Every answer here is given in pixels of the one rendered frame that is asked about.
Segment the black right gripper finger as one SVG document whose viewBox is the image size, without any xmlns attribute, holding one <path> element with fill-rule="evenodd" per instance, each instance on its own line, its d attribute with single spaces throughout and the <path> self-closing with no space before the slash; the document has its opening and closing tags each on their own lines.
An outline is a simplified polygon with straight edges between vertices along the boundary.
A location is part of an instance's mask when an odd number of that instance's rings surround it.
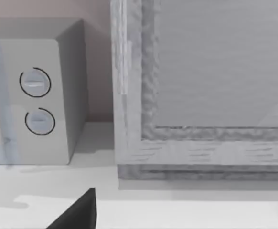
<svg viewBox="0 0 278 229">
<path fill-rule="evenodd" d="M 96 229 L 96 189 L 90 188 L 46 229 Z"/>
</svg>

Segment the smaller microwave knob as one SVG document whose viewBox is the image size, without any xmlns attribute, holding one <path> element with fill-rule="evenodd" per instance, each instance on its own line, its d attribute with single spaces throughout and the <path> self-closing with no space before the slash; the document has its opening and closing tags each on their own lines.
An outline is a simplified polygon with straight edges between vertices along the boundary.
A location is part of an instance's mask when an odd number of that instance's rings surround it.
<svg viewBox="0 0 278 229">
<path fill-rule="evenodd" d="M 38 108 L 26 113 L 25 125 L 31 133 L 45 136 L 54 130 L 55 118 L 50 111 L 44 108 Z"/>
</svg>

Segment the pale microwave oven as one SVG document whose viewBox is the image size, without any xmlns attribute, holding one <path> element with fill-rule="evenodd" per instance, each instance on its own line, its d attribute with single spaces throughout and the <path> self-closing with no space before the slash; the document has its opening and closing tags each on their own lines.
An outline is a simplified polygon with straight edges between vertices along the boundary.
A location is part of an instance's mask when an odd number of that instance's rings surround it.
<svg viewBox="0 0 278 229">
<path fill-rule="evenodd" d="M 22 72 L 33 67 L 49 75 L 41 98 L 25 94 Z M 0 165 L 66 165 L 82 133 L 88 105 L 84 23 L 78 18 L 0 18 L 0 68 L 8 90 L 8 141 Z M 25 125 L 27 112 L 50 111 L 54 130 L 45 136 Z"/>
</svg>

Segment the larger microwave knob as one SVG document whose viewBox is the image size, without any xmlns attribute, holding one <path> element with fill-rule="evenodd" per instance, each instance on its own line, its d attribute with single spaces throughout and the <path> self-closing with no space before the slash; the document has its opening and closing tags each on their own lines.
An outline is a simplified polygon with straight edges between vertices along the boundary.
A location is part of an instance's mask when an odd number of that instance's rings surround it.
<svg viewBox="0 0 278 229">
<path fill-rule="evenodd" d="M 46 71 L 33 67 L 20 74 L 19 85 L 22 91 L 28 96 L 41 98 L 50 92 L 52 82 Z"/>
</svg>

